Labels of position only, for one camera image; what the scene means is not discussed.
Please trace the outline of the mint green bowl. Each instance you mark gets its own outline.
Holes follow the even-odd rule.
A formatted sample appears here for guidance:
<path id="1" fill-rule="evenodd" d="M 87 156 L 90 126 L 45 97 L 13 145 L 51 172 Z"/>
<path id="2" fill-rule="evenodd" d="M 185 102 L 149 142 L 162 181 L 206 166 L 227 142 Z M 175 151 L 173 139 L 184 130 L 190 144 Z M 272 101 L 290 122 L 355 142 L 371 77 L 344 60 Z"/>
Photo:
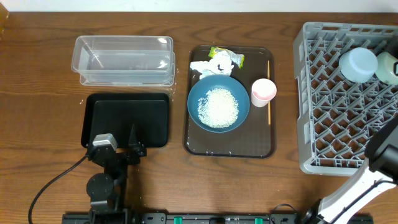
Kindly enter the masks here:
<path id="1" fill-rule="evenodd" d="M 394 63 L 397 58 L 388 52 L 383 52 L 377 56 L 378 68 L 375 72 L 380 81 L 387 85 L 397 85 L 397 76 L 394 74 Z"/>

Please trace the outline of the pink plastic cup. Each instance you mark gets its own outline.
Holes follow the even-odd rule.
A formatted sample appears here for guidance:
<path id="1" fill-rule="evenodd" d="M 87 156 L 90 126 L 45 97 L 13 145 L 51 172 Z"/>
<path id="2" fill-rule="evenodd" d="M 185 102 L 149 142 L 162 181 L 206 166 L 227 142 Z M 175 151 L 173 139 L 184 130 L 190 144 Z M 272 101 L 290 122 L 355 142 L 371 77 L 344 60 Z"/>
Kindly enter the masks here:
<path id="1" fill-rule="evenodd" d="M 273 81 L 266 78 L 256 80 L 251 87 L 251 103 L 258 107 L 264 107 L 277 93 L 277 87 Z"/>

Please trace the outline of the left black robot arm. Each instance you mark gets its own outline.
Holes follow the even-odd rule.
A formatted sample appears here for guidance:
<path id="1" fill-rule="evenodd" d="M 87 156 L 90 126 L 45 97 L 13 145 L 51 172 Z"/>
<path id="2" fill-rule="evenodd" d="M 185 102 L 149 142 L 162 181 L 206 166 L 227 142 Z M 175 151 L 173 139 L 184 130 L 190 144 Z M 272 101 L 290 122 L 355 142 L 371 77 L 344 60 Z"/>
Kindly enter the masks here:
<path id="1" fill-rule="evenodd" d="M 146 147 L 138 140 L 136 127 L 131 128 L 125 152 L 117 152 L 118 144 L 111 133 L 95 136 L 87 148 L 88 160 L 103 167 L 86 185 L 90 197 L 90 223 L 133 223 L 132 212 L 124 208 L 127 170 L 146 156 Z"/>

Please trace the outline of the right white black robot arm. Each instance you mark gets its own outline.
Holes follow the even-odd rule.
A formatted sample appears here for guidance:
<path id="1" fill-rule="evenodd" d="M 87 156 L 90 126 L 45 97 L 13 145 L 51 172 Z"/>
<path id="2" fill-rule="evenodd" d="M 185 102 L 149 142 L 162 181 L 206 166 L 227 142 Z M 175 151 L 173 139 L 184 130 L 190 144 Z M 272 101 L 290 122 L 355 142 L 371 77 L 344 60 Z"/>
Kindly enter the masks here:
<path id="1" fill-rule="evenodd" d="M 306 174 L 349 178 L 317 206 L 318 217 L 327 223 L 347 223 L 372 199 L 396 187 L 392 177 L 369 168 L 374 150 L 369 142 L 397 117 L 397 86 L 376 78 L 352 83 L 339 68 L 322 63 L 294 68 L 300 168 Z"/>

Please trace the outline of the light blue bowl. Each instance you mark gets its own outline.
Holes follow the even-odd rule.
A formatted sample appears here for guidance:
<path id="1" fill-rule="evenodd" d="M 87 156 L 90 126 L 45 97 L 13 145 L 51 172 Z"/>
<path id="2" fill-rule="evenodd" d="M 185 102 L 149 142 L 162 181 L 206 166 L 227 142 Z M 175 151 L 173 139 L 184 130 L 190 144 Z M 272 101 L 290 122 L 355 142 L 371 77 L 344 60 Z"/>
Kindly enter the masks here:
<path id="1" fill-rule="evenodd" d="M 365 83 L 375 74 L 378 61 L 372 51 L 358 47 L 340 57 L 339 67 L 343 76 L 349 81 Z"/>

